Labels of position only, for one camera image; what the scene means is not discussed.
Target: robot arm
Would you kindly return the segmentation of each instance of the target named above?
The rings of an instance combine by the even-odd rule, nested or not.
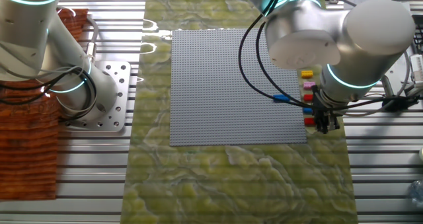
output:
[[[95,120],[112,109],[118,94],[116,83],[94,65],[63,25],[56,13],[58,1],[0,0],[0,81],[38,77],[45,83],[59,74],[39,77],[43,71],[79,67],[97,86],[74,73],[51,91],[56,93],[64,116],[72,118],[87,111],[81,121]]]
[[[87,80],[75,74],[66,75],[63,80],[68,83],[52,91],[69,116],[88,109],[86,101],[93,100],[92,109],[82,118],[93,120],[113,107],[116,84],[93,65],[61,23],[58,1],[0,0],[0,81],[22,81],[39,76],[41,69],[78,66],[101,85],[95,99],[88,96],[94,85],[82,86]],[[250,1],[264,14],[271,2]],[[392,1],[368,1],[351,11],[324,10],[319,0],[276,2],[265,15],[270,58],[283,69],[322,65],[321,106],[343,107],[363,97],[410,46],[414,35],[408,11]],[[332,113],[321,116],[328,117],[329,123],[336,121]]]
[[[270,0],[251,0],[263,12]],[[398,2],[372,0],[352,10],[328,11],[319,0],[278,0],[266,17],[270,59],[282,69],[322,65],[321,96],[315,106],[340,108],[357,101],[382,78],[412,44],[415,25]],[[336,114],[320,130],[334,129]]]

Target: metal bracket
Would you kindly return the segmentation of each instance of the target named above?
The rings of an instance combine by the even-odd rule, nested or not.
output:
[[[117,132],[125,125],[131,65],[121,61],[96,61],[95,65],[107,72],[116,82],[118,93],[110,95],[116,96],[116,102],[111,110],[96,120],[75,120],[64,123],[62,126],[65,131]]]

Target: black cable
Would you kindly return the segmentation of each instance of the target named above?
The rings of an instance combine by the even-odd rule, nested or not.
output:
[[[10,101],[4,100],[4,99],[0,99],[0,103],[7,104],[7,105],[24,105],[24,104],[34,102],[35,100],[43,97],[57,82],[58,81],[56,81],[55,83],[52,83],[51,85],[48,85],[42,93],[40,93],[39,95],[32,97],[28,100],[21,101],[21,102],[10,102]]]
[[[42,84],[37,85],[37,86],[34,86],[34,87],[23,87],[23,88],[19,88],[19,87],[11,87],[11,86],[0,84],[0,88],[14,90],[14,91],[30,91],[30,90],[34,90],[34,89],[39,89],[39,88],[42,88],[42,87],[51,85],[52,83],[56,84],[59,80],[61,80],[62,78],[64,78],[67,74],[71,73],[72,71],[69,71],[67,73],[62,73],[61,75],[57,76],[56,78],[52,79],[51,81],[42,83]]]
[[[277,89],[279,92],[281,92],[284,96],[286,96],[287,98],[289,98],[290,100],[292,100],[292,101],[294,101],[294,102],[296,102],[297,104],[301,104],[301,105],[303,105],[303,107],[304,108],[316,108],[317,109],[317,107],[314,107],[314,106],[312,106],[312,105],[308,105],[308,104],[305,104],[305,103],[303,103],[303,102],[301,102],[301,101],[299,101],[299,100],[297,100],[297,99],[295,99],[294,97],[292,97],[292,96],[290,96],[288,93],[285,93],[285,91],[283,91],[274,81],[273,81],[273,79],[269,76],[269,74],[267,73],[267,71],[266,71],[266,69],[264,68],[264,66],[263,66],[263,63],[262,63],[262,59],[261,59],[261,57],[260,57],[260,36],[261,36],[261,34],[262,34],[262,31],[263,31],[263,28],[264,28],[264,25],[266,24],[266,22],[263,22],[262,24],[261,24],[261,26],[260,26],[260,28],[258,29],[258,33],[257,33],[257,37],[256,37],[256,56],[257,56],[257,61],[258,61],[258,64],[260,65],[260,68],[261,68],[261,70],[262,70],[262,72],[263,72],[263,74],[264,74],[264,76],[266,76],[266,78],[269,80],[269,82],[273,85],[273,87],[275,87],[275,89]]]
[[[91,76],[86,71],[83,72],[83,75],[85,76],[85,78],[91,84],[91,86],[93,88],[94,97],[96,97],[97,96],[97,88],[95,86],[93,78],[91,78]],[[87,109],[89,106],[91,106],[91,109],[88,109],[87,111],[84,111],[84,112],[77,113],[76,115],[74,115],[73,117],[70,117],[70,118],[60,118],[60,122],[68,122],[68,121],[78,120],[79,118],[82,118],[85,115],[87,115],[94,108],[94,104],[90,103],[90,101],[92,100],[91,89],[89,88],[88,83],[84,83],[84,84],[86,85],[85,88],[87,90],[88,98],[86,99],[86,103],[84,104],[83,110]]]
[[[72,69],[71,71],[69,71],[67,73],[62,73],[61,75],[57,76],[55,79],[52,79],[51,81],[48,81],[48,82],[43,83],[41,85],[37,85],[35,87],[18,88],[18,87],[10,87],[10,86],[7,86],[7,85],[0,85],[0,88],[9,89],[9,90],[15,90],[15,91],[30,91],[30,90],[34,90],[34,89],[39,89],[39,88],[45,87],[43,92],[41,92],[37,96],[34,96],[32,98],[29,98],[28,100],[20,101],[20,102],[10,102],[10,101],[5,100],[5,99],[0,99],[0,103],[7,104],[7,105],[13,105],[14,106],[14,105],[24,105],[24,104],[28,104],[28,103],[34,102],[35,100],[43,97],[46,93],[48,93],[50,91],[50,89],[56,83],[58,83],[62,78],[64,78],[69,73],[72,73],[72,72],[74,72],[74,71],[76,71],[78,69],[81,69],[81,68],[75,67],[75,69]]]

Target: table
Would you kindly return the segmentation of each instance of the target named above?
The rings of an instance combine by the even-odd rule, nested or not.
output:
[[[59,146],[58,199],[0,203],[0,223],[119,223],[132,131],[139,46],[145,0],[61,0],[89,8],[100,26],[98,60],[129,61],[132,66],[126,127],[119,134],[63,133]],[[86,38],[92,28],[87,27]],[[383,89],[378,86],[373,93]],[[368,111],[377,105],[355,112]],[[408,185],[423,178],[423,107],[402,114],[345,118],[358,220],[360,223],[417,223],[423,215],[406,198]]]

